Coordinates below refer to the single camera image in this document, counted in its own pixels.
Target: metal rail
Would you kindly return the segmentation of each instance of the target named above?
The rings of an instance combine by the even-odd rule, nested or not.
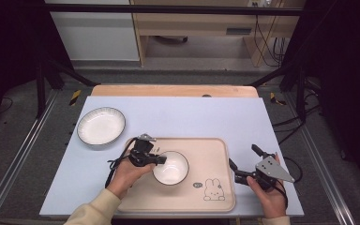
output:
[[[297,116],[295,102],[290,93],[285,93],[284,97],[286,101],[290,103],[290,107],[294,116]],[[353,225],[355,224],[353,216],[349,210],[349,207],[344,202],[344,199],[338,190],[335,180],[332,177],[332,174],[329,172],[329,169],[326,167],[321,154],[315,145],[311,135],[309,134],[308,128],[306,125],[301,127],[302,135],[305,141],[307,142],[307,151],[312,160],[312,164],[315,167],[315,170],[318,174],[318,177],[321,179],[322,186],[326,191],[326,195],[332,204],[333,209],[337,215],[338,221],[341,225]]]
[[[27,136],[25,137],[22,146],[16,154],[16,157],[11,162],[7,172],[0,183],[0,207],[2,206],[6,196],[8,195],[11,187],[16,180],[17,175],[19,174],[29,152],[31,151],[34,142],[36,141],[39,132],[42,130],[49,113],[52,111],[53,104],[56,100],[59,90],[52,90],[51,94],[46,102],[46,110],[43,114],[35,121],[34,125],[31,127]]]

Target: beige tray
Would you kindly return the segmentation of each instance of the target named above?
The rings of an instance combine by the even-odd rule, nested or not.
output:
[[[235,206],[226,144],[221,139],[157,139],[153,151],[176,151],[189,164],[180,184],[165,186],[152,173],[128,190],[122,212],[228,212]]]

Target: white plate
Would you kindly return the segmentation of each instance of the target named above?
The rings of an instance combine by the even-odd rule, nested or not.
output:
[[[86,114],[78,125],[78,136],[88,144],[113,142],[125,128],[125,116],[110,107],[95,109]]]
[[[188,174],[188,161],[178,152],[165,152],[165,164],[158,164],[154,170],[156,179],[164,185],[176,185],[182,182]]]

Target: cartoon rabbit print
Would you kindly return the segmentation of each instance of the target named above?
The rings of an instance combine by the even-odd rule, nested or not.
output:
[[[224,201],[224,191],[218,179],[207,179],[205,183],[205,201]]]

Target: sleeve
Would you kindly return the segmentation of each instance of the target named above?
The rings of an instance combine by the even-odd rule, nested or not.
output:
[[[79,206],[65,224],[111,225],[113,214],[120,203],[118,197],[108,189],[103,189],[93,201]]]
[[[289,217],[276,217],[276,218],[262,218],[264,225],[290,225],[291,220]]]

